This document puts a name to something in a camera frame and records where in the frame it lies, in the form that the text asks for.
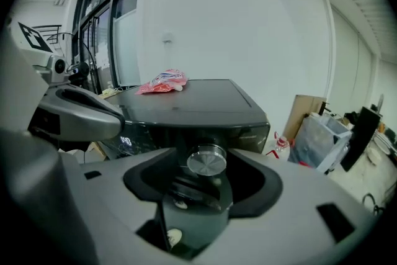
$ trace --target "cardboard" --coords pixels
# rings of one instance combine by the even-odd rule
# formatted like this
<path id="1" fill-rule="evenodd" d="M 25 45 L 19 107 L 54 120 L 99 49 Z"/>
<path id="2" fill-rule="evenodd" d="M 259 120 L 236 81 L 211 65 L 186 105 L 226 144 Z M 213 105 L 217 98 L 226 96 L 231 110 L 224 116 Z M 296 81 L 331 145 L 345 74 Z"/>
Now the cardboard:
<path id="1" fill-rule="evenodd" d="M 292 104 L 290 116 L 283 132 L 288 140 L 294 139 L 299 131 L 300 125 L 302 124 L 305 114 L 311 112 L 318 113 L 321 104 L 326 102 L 325 97 L 309 96 L 309 95 L 296 95 L 295 100 Z"/>

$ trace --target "white wall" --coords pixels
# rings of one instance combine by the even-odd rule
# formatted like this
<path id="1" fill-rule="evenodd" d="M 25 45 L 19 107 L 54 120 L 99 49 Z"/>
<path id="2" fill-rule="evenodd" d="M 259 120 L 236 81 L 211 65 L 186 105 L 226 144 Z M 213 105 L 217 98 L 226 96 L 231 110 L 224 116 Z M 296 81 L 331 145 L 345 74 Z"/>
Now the white wall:
<path id="1" fill-rule="evenodd" d="M 380 113 L 386 126 L 397 132 L 397 65 L 385 61 L 379 63 L 377 83 L 372 104 L 377 105 L 380 94 L 385 95 Z"/>
<path id="2" fill-rule="evenodd" d="M 280 132 L 295 94 L 324 96 L 329 30 L 323 0 L 138 0 L 137 11 L 142 82 L 166 68 L 191 79 L 230 78 Z M 162 42 L 164 33 L 171 33 L 171 43 Z"/>

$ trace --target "pink plastic bag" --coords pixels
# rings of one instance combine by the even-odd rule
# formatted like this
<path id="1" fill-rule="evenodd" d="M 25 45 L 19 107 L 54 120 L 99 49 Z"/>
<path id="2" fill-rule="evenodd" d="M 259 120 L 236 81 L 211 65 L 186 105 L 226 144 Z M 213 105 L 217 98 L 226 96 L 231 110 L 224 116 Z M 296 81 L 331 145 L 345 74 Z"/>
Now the pink plastic bag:
<path id="1" fill-rule="evenodd" d="M 169 92 L 175 89 L 181 91 L 182 86 L 187 82 L 185 73 L 170 69 L 159 74 L 152 81 L 142 85 L 135 95 L 151 93 L 151 92 Z"/>

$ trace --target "clear plastic container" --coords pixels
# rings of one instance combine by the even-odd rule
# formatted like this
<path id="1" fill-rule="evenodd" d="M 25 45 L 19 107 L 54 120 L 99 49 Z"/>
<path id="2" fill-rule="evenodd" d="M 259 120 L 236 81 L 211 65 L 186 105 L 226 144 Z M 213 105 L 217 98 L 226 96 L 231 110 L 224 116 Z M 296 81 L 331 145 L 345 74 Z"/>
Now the clear plastic container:
<path id="1" fill-rule="evenodd" d="M 295 138 L 289 161 L 303 163 L 326 172 L 340 160 L 352 132 L 331 116 L 305 118 Z"/>

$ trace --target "snack bag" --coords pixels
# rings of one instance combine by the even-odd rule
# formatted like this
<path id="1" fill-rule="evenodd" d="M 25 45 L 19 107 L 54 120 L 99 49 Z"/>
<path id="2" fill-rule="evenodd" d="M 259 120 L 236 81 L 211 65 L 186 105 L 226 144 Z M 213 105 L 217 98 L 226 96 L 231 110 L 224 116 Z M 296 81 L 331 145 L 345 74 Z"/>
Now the snack bag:
<path id="1" fill-rule="evenodd" d="M 152 81 L 142 85 L 135 95 L 151 93 L 151 92 L 169 92 L 175 89 L 181 91 L 182 86 L 187 82 L 185 73 L 170 69 L 159 74 Z"/>

